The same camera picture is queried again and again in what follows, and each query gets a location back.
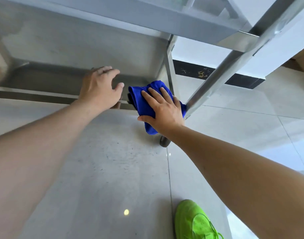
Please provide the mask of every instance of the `person's left arm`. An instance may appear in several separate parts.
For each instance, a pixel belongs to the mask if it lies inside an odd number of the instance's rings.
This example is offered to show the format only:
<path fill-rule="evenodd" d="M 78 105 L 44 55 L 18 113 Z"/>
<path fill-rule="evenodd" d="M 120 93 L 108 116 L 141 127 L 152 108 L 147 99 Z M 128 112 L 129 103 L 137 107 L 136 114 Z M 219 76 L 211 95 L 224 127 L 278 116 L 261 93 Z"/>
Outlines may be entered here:
<path fill-rule="evenodd" d="M 78 100 L 0 136 L 0 239 L 19 235 L 79 134 L 118 102 L 124 84 L 112 89 L 111 81 L 119 73 L 110 66 L 91 70 Z"/>

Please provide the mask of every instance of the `blue cloth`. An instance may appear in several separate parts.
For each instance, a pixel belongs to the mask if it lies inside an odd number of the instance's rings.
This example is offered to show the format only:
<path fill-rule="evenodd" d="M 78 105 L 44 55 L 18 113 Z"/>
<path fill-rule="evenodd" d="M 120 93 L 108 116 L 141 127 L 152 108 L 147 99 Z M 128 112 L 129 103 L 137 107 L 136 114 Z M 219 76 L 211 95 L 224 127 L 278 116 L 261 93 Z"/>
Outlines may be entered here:
<path fill-rule="evenodd" d="M 141 92 L 143 90 L 150 94 L 150 92 L 148 91 L 148 88 L 150 88 L 150 87 L 153 88 L 154 90 L 156 90 L 161 95 L 162 95 L 162 93 L 160 91 L 160 88 L 163 87 L 169 93 L 170 97 L 173 100 L 172 92 L 160 80 L 153 81 L 151 84 L 144 86 L 144 87 L 130 86 L 129 92 L 132 97 L 134 106 L 135 106 L 136 110 L 138 111 L 139 115 L 140 116 L 146 115 L 146 116 L 151 116 L 151 117 L 155 118 L 154 110 L 150 107 L 150 105 L 147 103 L 147 101 L 141 95 Z M 182 104 L 182 102 L 180 102 L 180 103 L 181 103 L 182 116 L 184 117 L 186 114 L 186 105 Z M 145 130 L 148 134 L 150 134 L 150 135 L 157 134 L 157 131 L 150 124 L 145 122 L 144 126 L 145 126 Z"/>

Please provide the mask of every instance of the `metal table leg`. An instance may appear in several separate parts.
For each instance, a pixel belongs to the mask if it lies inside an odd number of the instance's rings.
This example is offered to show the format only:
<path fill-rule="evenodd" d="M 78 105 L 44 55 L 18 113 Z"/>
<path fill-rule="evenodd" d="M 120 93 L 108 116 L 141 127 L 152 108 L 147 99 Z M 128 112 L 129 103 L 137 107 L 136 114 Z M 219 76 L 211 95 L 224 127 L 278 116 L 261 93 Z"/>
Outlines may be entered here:
<path fill-rule="evenodd" d="M 246 52 L 232 51 L 223 60 L 223 62 L 215 69 L 215 71 L 204 81 L 204 83 L 194 92 L 194 94 L 187 101 L 186 119 L 199 108 L 214 92 L 216 92 L 227 80 L 229 80 L 240 68 L 242 68 L 266 43 L 268 43 L 273 37 L 281 32 L 283 27 L 288 24 L 303 8 L 304 0 L 287 0 L 286 7 L 283 8 L 283 12 L 279 14 L 279 17 L 270 18 L 272 22 L 267 25 L 263 33 L 258 38 L 257 43 L 250 46 Z M 162 137 L 160 145 L 167 147 L 170 141 Z"/>

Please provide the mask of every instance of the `forearm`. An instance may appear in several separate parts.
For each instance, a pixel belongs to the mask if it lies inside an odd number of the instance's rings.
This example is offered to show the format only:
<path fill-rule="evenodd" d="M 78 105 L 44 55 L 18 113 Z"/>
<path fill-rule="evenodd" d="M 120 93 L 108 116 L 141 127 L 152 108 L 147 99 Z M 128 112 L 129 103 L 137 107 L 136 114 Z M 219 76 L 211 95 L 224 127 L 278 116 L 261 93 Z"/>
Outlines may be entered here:
<path fill-rule="evenodd" d="M 179 127 L 166 134 L 261 239 L 304 236 L 304 176 L 243 148 Z"/>
<path fill-rule="evenodd" d="M 0 238 L 20 231 L 93 117 L 90 108 L 74 102 L 0 136 Z"/>

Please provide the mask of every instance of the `hand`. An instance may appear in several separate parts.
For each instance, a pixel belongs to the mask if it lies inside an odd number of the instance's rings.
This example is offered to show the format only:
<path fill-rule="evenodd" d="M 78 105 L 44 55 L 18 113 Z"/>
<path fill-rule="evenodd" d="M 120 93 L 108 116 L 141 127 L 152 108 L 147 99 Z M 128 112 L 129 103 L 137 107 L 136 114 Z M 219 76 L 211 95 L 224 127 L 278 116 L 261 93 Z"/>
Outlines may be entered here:
<path fill-rule="evenodd" d="M 158 133 L 167 136 L 167 134 L 180 126 L 184 126 L 180 101 L 173 96 L 173 100 L 166 90 L 160 89 L 162 96 L 154 89 L 149 88 L 150 96 L 147 92 L 142 91 L 142 96 L 155 111 L 155 118 L 150 116 L 139 116 L 138 120 L 147 122 Z"/>
<path fill-rule="evenodd" d="M 112 89 L 112 79 L 118 74 L 120 71 L 111 66 L 91 69 L 83 78 L 78 101 L 90 105 L 96 115 L 113 107 L 120 100 L 124 87 L 124 83 L 119 83 Z"/>

